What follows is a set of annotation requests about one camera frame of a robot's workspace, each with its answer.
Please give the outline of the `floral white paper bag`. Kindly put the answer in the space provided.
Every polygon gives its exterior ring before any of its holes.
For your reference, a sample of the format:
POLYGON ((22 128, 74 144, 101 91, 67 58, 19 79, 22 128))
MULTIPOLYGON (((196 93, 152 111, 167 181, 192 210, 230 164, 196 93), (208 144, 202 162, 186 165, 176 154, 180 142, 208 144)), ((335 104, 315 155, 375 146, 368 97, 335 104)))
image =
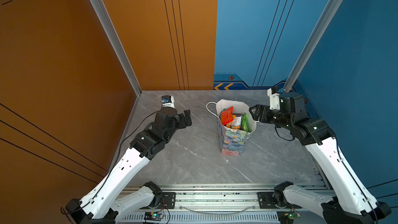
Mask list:
POLYGON ((257 122, 253 120, 249 113, 249 106, 240 101, 219 100, 218 102, 209 102, 206 109, 217 118, 218 135, 220 140, 221 154, 224 156, 240 156, 248 143, 250 136, 257 128, 257 122), (220 114, 224 109, 233 107, 233 117, 241 116, 246 113, 248 116, 249 132, 234 130, 228 128, 228 125, 222 125, 220 114))

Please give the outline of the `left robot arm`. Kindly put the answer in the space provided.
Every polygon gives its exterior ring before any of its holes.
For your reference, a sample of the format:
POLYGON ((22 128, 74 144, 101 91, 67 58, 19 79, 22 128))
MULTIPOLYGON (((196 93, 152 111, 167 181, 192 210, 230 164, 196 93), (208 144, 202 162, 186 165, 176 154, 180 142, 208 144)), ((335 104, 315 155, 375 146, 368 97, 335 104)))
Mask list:
POLYGON ((192 125, 190 110, 179 114, 162 107, 155 119, 137 133, 129 148, 105 178, 81 199, 71 199, 60 209, 72 224, 116 224, 129 212, 160 206, 162 190, 147 182, 135 193, 119 195, 134 176, 165 148, 179 129, 192 125))

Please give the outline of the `small orange snack packet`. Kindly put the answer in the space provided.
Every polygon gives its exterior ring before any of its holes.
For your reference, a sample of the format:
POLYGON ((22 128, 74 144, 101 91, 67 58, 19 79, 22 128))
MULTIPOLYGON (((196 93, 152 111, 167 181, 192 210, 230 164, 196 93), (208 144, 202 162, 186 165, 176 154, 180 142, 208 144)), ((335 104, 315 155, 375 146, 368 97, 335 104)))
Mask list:
POLYGON ((239 130, 241 128, 242 116, 235 116, 234 120, 229 123, 228 128, 239 130))

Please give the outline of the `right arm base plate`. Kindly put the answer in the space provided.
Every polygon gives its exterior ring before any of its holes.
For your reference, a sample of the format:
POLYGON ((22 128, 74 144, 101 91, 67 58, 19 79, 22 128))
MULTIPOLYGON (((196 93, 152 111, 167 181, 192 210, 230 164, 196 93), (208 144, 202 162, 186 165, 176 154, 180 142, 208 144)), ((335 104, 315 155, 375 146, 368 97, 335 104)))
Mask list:
POLYGON ((273 209, 273 208, 279 208, 276 205, 276 200, 274 199, 274 193, 273 192, 258 192, 258 203, 260 206, 260 209, 273 209))

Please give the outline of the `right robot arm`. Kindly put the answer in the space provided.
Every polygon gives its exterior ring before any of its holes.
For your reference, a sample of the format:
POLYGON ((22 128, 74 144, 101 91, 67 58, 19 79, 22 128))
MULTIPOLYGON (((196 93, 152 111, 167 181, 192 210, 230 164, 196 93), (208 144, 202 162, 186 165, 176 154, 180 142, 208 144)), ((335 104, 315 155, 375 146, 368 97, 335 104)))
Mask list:
POLYGON ((322 217, 328 224, 377 224, 392 213, 360 181, 343 155, 337 137, 321 118, 310 117, 302 95, 295 92, 270 93, 270 105, 250 107, 252 118, 290 132, 319 164, 335 196, 305 190, 290 181, 274 188, 273 199, 279 208, 300 206, 322 217))

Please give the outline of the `large green chips bag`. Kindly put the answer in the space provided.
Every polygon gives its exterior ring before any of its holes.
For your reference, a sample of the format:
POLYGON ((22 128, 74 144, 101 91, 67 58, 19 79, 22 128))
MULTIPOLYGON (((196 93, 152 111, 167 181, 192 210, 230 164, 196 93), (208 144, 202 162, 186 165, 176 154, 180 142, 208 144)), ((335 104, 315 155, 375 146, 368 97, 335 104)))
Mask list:
POLYGON ((248 128, 248 116, 246 113, 243 113, 241 116, 241 124, 240 124, 240 129, 245 132, 249 132, 248 128))

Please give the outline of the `small red snack packet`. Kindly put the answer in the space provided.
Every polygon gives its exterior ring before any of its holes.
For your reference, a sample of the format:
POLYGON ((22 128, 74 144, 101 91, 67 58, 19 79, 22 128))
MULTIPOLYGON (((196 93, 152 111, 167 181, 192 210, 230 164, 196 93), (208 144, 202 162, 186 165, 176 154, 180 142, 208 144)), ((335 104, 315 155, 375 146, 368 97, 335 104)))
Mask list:
POLYGON ((224 109, 220 114, 220 121, 222 125, 228 125, 229 123, 233 122, 233 107, 228 109, 224 109))

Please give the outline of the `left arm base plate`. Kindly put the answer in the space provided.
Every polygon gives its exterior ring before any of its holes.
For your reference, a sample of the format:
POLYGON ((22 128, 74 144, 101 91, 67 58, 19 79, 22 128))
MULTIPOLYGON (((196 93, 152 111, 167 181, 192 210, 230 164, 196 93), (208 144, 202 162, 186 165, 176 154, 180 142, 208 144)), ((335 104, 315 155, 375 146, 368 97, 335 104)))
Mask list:
POLYGON ((175 192, 162 192, 161 194, 156 194, 149 204, 149 208, 163 208, 174 209, 176 203, 176 193, 175 192))

